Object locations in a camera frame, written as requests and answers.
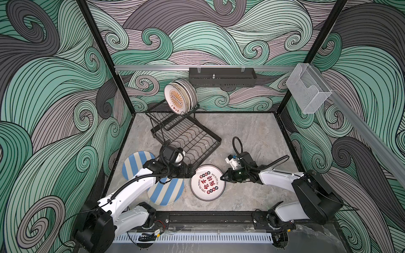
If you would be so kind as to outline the white plate red characters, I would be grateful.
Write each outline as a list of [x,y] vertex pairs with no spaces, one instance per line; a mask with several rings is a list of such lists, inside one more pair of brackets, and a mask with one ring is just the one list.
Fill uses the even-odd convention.
[[226,182],[220,179],[222,176],[222,171],[215,166],[200,166],[190,180],[192,193],[203,201],[219,198],[226,186]]

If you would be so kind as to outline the black wire dish rack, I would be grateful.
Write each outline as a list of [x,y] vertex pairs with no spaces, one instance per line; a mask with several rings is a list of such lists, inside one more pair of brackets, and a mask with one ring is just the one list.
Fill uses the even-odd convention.
[[220,146],[221,138],[196,119],[199,104],[186,114],[176,114],[166,100],[148,107],[151,133],[161,144],[169,142],[185,151],[184,162],[196,170]]

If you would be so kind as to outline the cream plate with drawing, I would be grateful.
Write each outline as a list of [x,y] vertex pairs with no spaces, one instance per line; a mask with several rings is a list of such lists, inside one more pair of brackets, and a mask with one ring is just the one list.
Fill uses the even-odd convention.
[[186,79],[178,79],[177,82],[183,86],[190,97],[191,109],[194,109],[198,104],[197,93],[192,84]]

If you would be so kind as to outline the orange sunburst plate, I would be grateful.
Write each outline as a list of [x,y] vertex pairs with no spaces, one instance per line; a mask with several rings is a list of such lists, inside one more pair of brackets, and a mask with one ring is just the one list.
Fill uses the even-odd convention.
[[189,111],[186,103],[186,96],[172,84],[166,85],[164,95],[170,109],[175,114],[182,115]]

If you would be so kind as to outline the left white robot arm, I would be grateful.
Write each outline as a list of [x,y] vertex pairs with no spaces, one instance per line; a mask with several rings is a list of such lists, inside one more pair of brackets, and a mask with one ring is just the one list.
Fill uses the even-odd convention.
[[185,163],[186,152],[165,142],[159,155],[147,160],[129,181],[98,201],[87,201],[77,214],[71,238],[89,253],[104,253],[116,237],[136,227],[150,228],[156,210],[146,202],[129,209],[142,193],[161,179],[180,179],[191,175]]

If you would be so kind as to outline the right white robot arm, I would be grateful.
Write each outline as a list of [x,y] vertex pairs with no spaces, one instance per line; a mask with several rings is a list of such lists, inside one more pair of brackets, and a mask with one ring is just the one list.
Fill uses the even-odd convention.
[[344,206],[342,198],[314,170],[292,173],[276,169],[288,159],[289,156],[285,155],[270,164],[259,166],[248,152],[236,150],[234,155],[225,159],[230,168],[221,176],[221,180],[276,186],[295,193],[296,202],[280,201],[267,212],[266,221],[271,230],[294,229],[297,220],[326,224]]

